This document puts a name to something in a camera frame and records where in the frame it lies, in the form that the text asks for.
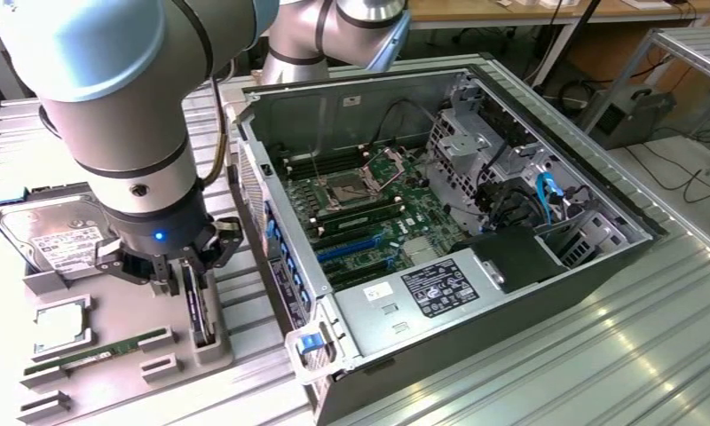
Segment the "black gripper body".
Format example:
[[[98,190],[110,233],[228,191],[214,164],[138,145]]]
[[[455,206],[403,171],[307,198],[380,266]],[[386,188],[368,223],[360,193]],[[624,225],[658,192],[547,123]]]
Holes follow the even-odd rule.
[[[178,255],[191,246],[200,249],[215,232],[206,213],[203,188],[198,177],[178,201],[154,212],[123,213],[103,204],[102,211],[120,248],[136,256]]]

